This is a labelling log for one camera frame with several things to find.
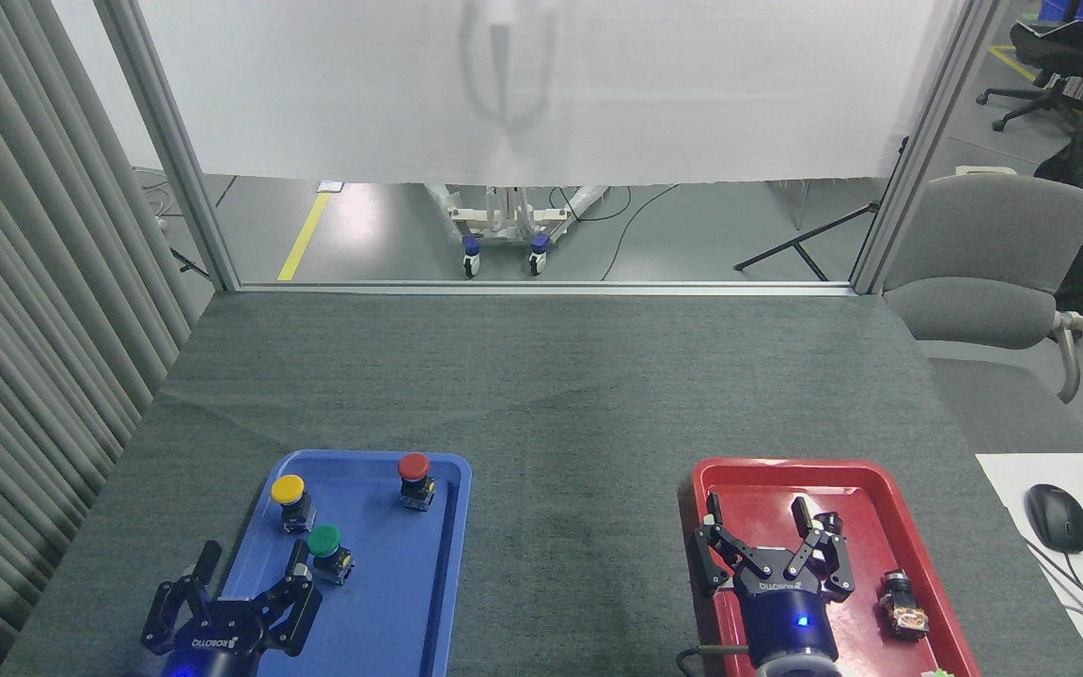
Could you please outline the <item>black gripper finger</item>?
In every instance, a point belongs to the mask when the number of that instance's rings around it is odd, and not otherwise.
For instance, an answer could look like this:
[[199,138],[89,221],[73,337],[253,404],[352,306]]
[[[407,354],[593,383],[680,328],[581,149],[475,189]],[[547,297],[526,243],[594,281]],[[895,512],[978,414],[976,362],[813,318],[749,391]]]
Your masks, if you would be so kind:
[[263,651],[298,656],[305,648],[322,604],[322,593],[306,565],[308,556],[306,541],[295,541],[283,577],[259,595],[259,646]]
[[725,519],[715,492],[706,494],[706,513],[695,526],[695,552],[699,557],[699,584],[706,596],[731,581],[741,569],[760,575],[757,550],[725,528]]
[[785,567],[783,578],[790,582],[817,581],[815,591],[828,603],[843,603],[854,593],[854,573],[848,557],[847,537],[841,534],[838,512],[809,515],[806,498],[795,498],[791,515],[801,544]]
[[193,621],[211,620],[208,613],[208,583],[216,573],[220,558],[222,545],[218,541],[207,541],[190,574],[159,584],[142,627],[141,645],[146,650],[154,655],[175,650],[175,622],[184,606],[188,606]]

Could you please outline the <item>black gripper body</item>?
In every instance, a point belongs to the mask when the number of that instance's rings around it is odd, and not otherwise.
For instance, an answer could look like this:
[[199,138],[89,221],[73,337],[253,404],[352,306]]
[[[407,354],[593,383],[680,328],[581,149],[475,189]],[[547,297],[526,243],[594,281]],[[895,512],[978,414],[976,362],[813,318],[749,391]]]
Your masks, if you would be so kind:
[[227,599],[208,612],[209,620],[190,620],[177,630],[164,676],[255,676],[266,651],[263,604]]
[[757,552],[760,575],[735,575],[741,622],[756,674],[838,674],[840,652],[817,581],[790,582],[792,552]]

